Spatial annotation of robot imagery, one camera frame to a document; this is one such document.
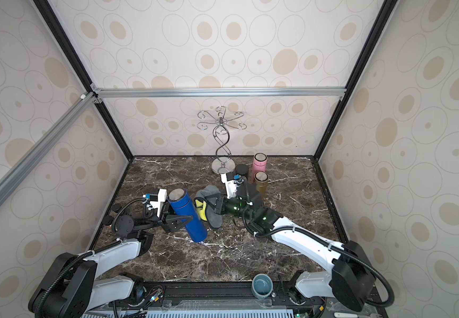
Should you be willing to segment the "pink thermos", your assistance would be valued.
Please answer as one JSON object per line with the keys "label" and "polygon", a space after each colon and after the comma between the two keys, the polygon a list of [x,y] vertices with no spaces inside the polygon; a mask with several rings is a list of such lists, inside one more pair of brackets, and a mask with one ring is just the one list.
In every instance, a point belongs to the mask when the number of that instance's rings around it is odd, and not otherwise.
{"label": "pink thermos", "polygon": [[258,172],[265,172],[268,156],[259,152],[253,157],[252,177],[254,178]]}

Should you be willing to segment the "gold thermos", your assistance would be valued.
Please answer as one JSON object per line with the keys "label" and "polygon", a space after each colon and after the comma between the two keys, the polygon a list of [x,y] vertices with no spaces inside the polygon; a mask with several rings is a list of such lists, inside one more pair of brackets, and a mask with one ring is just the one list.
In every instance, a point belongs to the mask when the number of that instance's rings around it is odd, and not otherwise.
{"label": "gold thermos", "polygon": [[258,171],[254,177],[254,185],[261,196],[266,196],[266,190],[269,184],[269,175],[265,171]]}

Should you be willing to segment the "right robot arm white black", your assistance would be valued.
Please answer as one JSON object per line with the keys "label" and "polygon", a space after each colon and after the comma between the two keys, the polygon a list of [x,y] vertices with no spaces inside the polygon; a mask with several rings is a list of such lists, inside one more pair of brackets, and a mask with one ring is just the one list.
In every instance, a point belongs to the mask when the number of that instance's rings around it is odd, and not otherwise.
{"label": "right robot arm white black", "polygon": [[209,222],[223,215],[240,217],[244,228],[256,238],[270,238],[286,245],[322,267],[316,273],[298,275],[293,294],[302,298],[335,298],[353,311],[365,305],[390,307],[395,294],[389,281],[375,269],[363,248],[354,241],[341,243],[321,237],[267,207],[258,191],[238,191],[232,197],[222,193],[205,199]]}

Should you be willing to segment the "blue thermos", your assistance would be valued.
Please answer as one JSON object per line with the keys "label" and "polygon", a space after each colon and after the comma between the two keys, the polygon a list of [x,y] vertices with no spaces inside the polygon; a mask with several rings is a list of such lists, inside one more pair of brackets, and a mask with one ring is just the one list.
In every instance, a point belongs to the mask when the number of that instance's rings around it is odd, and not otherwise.
{"label": "blue thermos", "polygon": [[196,212],[195,206],[185,189],[177,188],[168,195],[168,202],[175,213],[182,217],[182,221],[187,220],[186,231],[194,242],[202,242],[208,232],[202,224],[202,220]]}

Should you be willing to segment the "grey yellow cleaning cloth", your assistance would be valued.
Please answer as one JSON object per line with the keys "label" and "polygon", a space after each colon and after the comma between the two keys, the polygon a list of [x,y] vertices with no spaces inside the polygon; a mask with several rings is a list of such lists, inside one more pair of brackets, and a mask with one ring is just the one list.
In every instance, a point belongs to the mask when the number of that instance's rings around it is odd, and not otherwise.
{"label": "grey yellow cleaning cloth", "polygon": [[223,196],[214,185],[207,185],[194,196],[196,211],[203,221],[207,221],[212,229],[219,229],[223,225],[221,215]]}

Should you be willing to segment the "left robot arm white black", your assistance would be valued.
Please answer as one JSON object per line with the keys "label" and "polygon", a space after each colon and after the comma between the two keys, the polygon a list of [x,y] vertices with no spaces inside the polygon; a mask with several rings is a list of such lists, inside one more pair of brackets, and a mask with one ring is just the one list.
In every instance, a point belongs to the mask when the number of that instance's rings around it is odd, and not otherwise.
{"label": "left robot arm white black", "polygon": [[150,229],[174,233],[199,219],[189,197],[173,200],[165,190],[146,194],[125,205],[115,204],[114,215],[103,219],[116,240],[82,254],[63,253],[50,266],[28,303],[36,317],[82,317],[87,311],[117,304],[143,310],[159,299],[161,287],[148,290],[143,278],[120,274],[103,279],[116,266],[144,255],[153,242]]}

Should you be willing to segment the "black thermos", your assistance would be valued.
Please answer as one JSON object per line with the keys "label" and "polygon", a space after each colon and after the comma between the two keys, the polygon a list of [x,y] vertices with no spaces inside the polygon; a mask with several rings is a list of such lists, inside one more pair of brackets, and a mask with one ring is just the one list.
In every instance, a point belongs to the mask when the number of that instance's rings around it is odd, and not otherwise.
{"label": "black thermos", "polygon": [[249,167],[248,167],[248,165],[246,165],[246,164],[238,164],[235,167],[235,173],[240,175],[240,176],[242,176],[242,177],[249,178]]}

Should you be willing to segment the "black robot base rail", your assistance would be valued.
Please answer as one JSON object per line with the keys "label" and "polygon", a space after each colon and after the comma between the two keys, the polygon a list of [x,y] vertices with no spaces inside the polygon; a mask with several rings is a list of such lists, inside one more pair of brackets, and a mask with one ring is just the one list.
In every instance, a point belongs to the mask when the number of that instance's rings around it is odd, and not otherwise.
{"label": "black robot base rail", "polygon": [[256,298],[252,282],[139,283],[125,299],[105,300],[94,291],[51,294],[41,317],[383,317],[383,310],[356,311],[335,298],[301,298],[290,282],[273,282]]}

